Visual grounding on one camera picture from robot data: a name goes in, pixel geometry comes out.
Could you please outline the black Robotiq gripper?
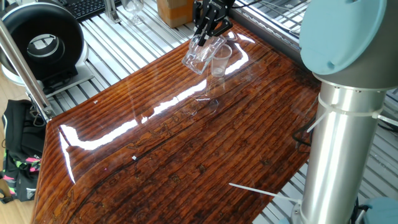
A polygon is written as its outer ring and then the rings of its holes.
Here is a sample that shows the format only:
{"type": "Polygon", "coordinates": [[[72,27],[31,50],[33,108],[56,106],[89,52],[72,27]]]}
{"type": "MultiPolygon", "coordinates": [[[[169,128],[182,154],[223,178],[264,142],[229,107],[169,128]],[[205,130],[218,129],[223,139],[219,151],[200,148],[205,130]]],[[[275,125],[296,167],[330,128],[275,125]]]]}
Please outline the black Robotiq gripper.
{"type": "Polygon", "coordinates": [[[209,37],[220,36],[232,28],[233,23],[226,16],[233,4],[234,0],[194,0],[192,18],[196,27],[195,35],[199,36],[198,46],[202,47],[205,44],[203,30],[207,25],[207,20],[212,21],[207,30],[209,37]]]}

